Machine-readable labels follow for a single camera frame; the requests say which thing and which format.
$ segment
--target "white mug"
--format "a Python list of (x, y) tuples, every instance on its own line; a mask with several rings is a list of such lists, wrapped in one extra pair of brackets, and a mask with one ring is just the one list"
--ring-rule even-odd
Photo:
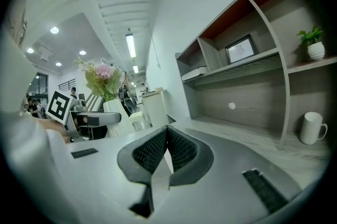
[[(323, 140), (325, 137), (328, 126), (327, 124), (322, 124), (323, 117), (316, 112), (307, 112), (304, 115), (304, 121), (302, 125), (302, 130), (300, 134), (300, 139), (305, 144), (314, 144), (316, 141)], [(325, 133), (323, 137), (318, 138), (321, 130), (321, 126), (325, 127)]]

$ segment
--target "framed certificate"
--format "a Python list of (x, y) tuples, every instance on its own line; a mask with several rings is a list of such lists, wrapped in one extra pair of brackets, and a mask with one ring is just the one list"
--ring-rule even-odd
[(247, 35), (226, 47), (229, 63), (243, 60), (256, 54), (255, 45), (250, 35)]

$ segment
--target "white plant pot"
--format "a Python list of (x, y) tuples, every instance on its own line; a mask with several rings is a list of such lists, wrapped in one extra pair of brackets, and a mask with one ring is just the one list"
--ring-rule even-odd
[(325, 55), (325, 49), (322, 42), (317, 42), (308, 47), (308, 54), (312, 60), (322, 60)]
[(122, 119), (119, 123), (107, 125), (107, 138), (135, 132), (132, 122), (127, 116), (127, 113), (119, 100), (104, 102), (103, 108), (104, 112), (119, 112), (122, 115)]

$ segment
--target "black picture frame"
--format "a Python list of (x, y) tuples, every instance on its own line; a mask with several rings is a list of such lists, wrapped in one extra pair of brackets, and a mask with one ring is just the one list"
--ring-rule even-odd
[[(245, 40), (249, 40), (249, 42), (250, 42), (250, 44), (251, 44), (251, 47), (252, 47), (252, 50), (253, 50), (253, 54), (252, 54), (252, 55), (249, 55), (249, 56), (247, 56), (247, 57), (245, 57), (245, 58), (242, 58), (242, 59), (240, 59), (240, 60), (232, 61), (232, 60), (231, 60), (231, 57), (230, 57), (230, 54), (229, 54), (229, 52), (228, 52), (228, 49), (231, 48), (231, 47), (233, 47), (233, 46), (236, 46), (236, 45), (240, 44), (241, 42), (243, 42), (243, 41), (245, 41)], [(249, 57), (251, 57), (251, 56), (256, 55), (256, 54), (257, 54), (257, 51), (256, 51), (256, 48), (255, 48), (255, 43), (254, 43), (254, 41), (253, 41), (251, 35), (248, 34), (247, 36), (244, 36), (244, 37), (242, 37), (241, 39), (239, 39), (239, 40), (233, 42), (231, 45), (228, 45), (228, 46), (226, 47), (226, 54), (227, 54), (227, 58), (228, 58), (229, 64), (233, 64), (233, 63), (239, 62), (239, 61), (241, 61), (241, 60), (244, 60), (244, 59), (246, 59), (246, 58), (249, 58)]]

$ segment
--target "white book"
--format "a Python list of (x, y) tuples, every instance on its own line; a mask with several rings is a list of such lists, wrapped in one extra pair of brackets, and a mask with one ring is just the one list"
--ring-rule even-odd
[(186, 81), (199, 75), (205, 74), (206, 72), (207, 66), (200, 66), (197, 69), (191, 70), (190, 72), (187, 72), (186, 74), (182, 75), (181, 80)]

